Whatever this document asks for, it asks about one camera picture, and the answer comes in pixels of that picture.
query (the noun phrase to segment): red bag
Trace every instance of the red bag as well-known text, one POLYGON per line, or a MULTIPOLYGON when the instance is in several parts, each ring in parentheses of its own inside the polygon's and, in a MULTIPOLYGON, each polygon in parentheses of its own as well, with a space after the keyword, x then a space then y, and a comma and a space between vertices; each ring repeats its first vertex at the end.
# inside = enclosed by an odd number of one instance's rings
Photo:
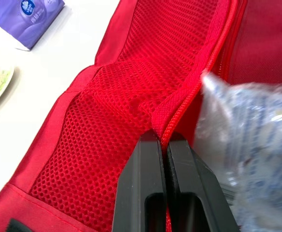
POLYGON ((110 232, 139 136, 153 128, 163 149, 174 131, 193 140, 203 70, 282 82, 282 2, 121 0, 95 65, 58 98, 0 192, 0 232, 11 218, 35 232, 110 232))

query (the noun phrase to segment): white table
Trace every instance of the white table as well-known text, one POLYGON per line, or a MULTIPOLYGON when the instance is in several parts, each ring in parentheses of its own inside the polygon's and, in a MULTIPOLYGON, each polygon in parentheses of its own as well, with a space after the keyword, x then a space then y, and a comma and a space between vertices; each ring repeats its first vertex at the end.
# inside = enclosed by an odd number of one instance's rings
POLYGON ((32 51, 4 48, 3 59, 12 62, 16 70, 0 98, 0 190, 13 175, 58 96, 82 69, 94 64, 119 0, 65 2, 67 6, 59 19, 32 51))

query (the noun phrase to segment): plastic bag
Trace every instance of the plastic bag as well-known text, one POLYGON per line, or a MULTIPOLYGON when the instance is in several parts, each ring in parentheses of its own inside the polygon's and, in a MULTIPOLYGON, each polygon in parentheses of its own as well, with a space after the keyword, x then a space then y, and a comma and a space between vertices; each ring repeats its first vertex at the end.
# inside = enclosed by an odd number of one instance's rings
POLYGON ((229 86, 212 74, 203 85, 195 151, 236 192, 243 232, 282 232, 282 85, 229 86))

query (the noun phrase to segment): purple tissue box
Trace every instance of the purple tissue box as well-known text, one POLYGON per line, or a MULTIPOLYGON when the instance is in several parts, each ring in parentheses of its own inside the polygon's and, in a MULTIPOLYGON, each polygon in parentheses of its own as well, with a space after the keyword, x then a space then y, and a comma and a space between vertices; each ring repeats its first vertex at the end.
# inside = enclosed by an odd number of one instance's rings
POLYGON ((32 49, 63 7, 63 0, 0 0, 0 27, 32 49))

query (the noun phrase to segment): red zipper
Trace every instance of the red zipper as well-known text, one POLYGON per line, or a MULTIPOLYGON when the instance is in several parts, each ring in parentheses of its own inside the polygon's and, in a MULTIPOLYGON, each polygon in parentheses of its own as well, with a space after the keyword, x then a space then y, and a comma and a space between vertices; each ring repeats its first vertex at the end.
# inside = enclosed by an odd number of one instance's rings
MULTIPOLYGON (((218 42, 217 42, 209 60, 208 60, 208 64, 206 65, 206 68, 203 71, 204 73, 209 72, 213 68, 213 65, 214 65, 214 63, 217 59, 217 56, 218 56, 218 54, 220 53, 220 51, 223 47, 224 41, 225 41, 226 37, 228 36, 229 30, 231 28, 234 17, 236 15, 236 11, 237 11, 237 0, 233 0, 233 1, 231 1, 230 11, 229 11, 229 15, 228 15, 226 24, 225 24, 223 31, 222 31, 219 39, 218 39, 218 42)), ((200 89, 201 89, 201 80, 199 80, 199 82, 197 83, 195 88, 187 96, 187 98, 184 100, 184 102, 178 108, 176 113, 173 115, 173 117, 172 117, 171 121, 169 122, 168 126, 166 127, 166 129, 163 133, 162 139, 161 139, 161 147, 162 147, 163 151, 166 151, 167 146, 168 146, 169 141, 170 141, 170 138, 171 138, 171 135, 172 135, 173 131, 175 130, 176 125, 178 124, 178 122, 180 121, 180 119, 184 115, 185 111, 187 110, 188 106, 190 105, 192 100, 195 98, 195 96, 197 95, 197 93, 199 92, 200 89)))
POLYGON ((220 63, 221 73, 219 74, 219 76, 225 81, 228 78, 231 56, 232 56, 232 53, 233 53, 233 50, 234 50, 234 44, 235 44, 236 39, 237 39, 237 34, 238 34, 238 31, 239 31, 239 28, 240 28, 241 23, 242 23, 242 18, 243 18, 244 12, 245 12, 246 5, 247 5, 247 0, 239 0, 238 10, 237 10, 237 14, 236 14, 237 17, 235 18, 233 26, 230 29, 229 39, 227 39, 226 43, 225 43, 225 44, 228 44, 228 46, 225 46, 225 49, 224 49, 224 53, 223 53, 222 60, 221 60, 221 63, 220 63))

